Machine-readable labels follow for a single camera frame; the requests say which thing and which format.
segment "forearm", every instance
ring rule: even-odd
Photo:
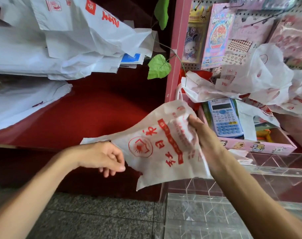
[[[70,169],[53,160],[0,208],[0,239],[24,239]]]
[[[275,202],[228,152],[212,176],[255,239],[302,238],[302,222]]]

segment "calculator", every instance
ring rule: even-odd
[[[219,137],[235,138],[244,134],[231,98],[211,100],[208,105],[215,133]]]

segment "green leaf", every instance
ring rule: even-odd
[[[158,3],[154,9],[154,16],[159,21],[159,25],[161,30],[164,30],[168,23],[168,7],[169,7],[169,0],[158,0]]]
[[[165,60],[165,57],[158,54],[150,60],[149,64],[148,80],[154,78],[164,78],[171,72],[171,65]]]

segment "left hand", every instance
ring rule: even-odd
[[[64,161],[71,170],[78,167],[99,168],[107,178],[116,172],[125,171],[125,159],[122,151],[111,142],[98,142],[66,148],[55,156],[55,160]]]

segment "blue label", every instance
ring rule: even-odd
[[[129,54],[125,53],[121,60],[122,63],[133,63],[139,61],[140,54],[136,53],[135,56],[130,56]]]

